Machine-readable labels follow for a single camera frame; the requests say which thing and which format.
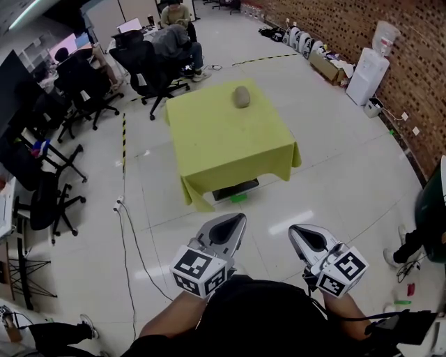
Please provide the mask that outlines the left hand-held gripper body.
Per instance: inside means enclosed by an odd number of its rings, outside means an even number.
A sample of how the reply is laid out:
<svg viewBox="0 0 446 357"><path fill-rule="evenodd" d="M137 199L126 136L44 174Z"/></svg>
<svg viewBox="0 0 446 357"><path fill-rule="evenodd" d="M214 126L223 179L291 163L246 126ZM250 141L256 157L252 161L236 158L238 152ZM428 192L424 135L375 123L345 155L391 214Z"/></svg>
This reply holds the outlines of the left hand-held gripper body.
<svg viewBox="0 0 446 357"><path fill-rule="evenodd" d="M246 230L243 213L229 213L207 221L187 245L182 245L169 270L176 286L207 298L231 276L234 254Z"/></svg>

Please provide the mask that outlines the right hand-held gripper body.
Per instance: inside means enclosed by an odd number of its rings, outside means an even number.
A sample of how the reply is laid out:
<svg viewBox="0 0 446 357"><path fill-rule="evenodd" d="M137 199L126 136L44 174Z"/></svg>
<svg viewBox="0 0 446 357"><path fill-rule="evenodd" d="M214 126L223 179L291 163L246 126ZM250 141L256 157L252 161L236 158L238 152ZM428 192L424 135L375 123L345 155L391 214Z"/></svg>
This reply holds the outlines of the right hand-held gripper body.
<svg viewBox="0 0 446 357"><path fill-rule="evenodd" d="M336 239L325 228L291 225L289 240L298 257L305 263L302 278L310 291L317 289L341 298L362 278L369 265L354 247Z"/></svg>

